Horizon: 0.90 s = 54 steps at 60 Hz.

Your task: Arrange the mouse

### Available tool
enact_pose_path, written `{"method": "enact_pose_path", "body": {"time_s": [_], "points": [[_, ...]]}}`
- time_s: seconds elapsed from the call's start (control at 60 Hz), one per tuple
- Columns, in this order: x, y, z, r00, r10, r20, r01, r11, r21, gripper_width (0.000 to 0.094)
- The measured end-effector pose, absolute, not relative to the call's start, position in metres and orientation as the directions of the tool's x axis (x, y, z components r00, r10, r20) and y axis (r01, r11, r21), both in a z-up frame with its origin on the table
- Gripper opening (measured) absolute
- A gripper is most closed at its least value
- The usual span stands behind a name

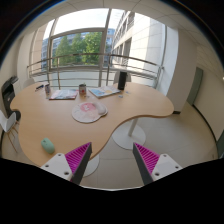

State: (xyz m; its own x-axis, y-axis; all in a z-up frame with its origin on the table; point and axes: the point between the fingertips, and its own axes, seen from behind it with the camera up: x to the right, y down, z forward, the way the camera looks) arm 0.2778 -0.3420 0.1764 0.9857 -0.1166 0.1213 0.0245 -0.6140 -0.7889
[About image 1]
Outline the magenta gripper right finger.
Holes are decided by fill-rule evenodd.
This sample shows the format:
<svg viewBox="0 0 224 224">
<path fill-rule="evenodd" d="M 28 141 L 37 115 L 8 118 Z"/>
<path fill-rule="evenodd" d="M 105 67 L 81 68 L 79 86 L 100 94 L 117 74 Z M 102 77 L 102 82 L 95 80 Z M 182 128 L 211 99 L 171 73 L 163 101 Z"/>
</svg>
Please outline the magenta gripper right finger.
<svg viewBox="0 0 224 224">
<path fill-rule="evenodd" d="M 158 154 L 138 143 L 133 144 L 133 154 L 145 185 L 182 169 L 168 154 Z"/>
</svg>

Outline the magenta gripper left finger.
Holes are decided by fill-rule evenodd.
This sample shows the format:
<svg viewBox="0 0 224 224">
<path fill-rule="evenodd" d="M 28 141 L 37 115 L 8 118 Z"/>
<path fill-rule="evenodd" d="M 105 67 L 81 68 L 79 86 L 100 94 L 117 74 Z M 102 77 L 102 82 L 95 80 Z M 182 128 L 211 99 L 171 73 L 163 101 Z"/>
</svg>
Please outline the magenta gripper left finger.
<svg viewBox="0 0 224 224">
<path fill-rule="evenodd" d="M 79 185 L 91 154 L 92 143 L 89 142 L 66 154 L 57 153 L 42 166 L 42 169 Z"/>
</svg>

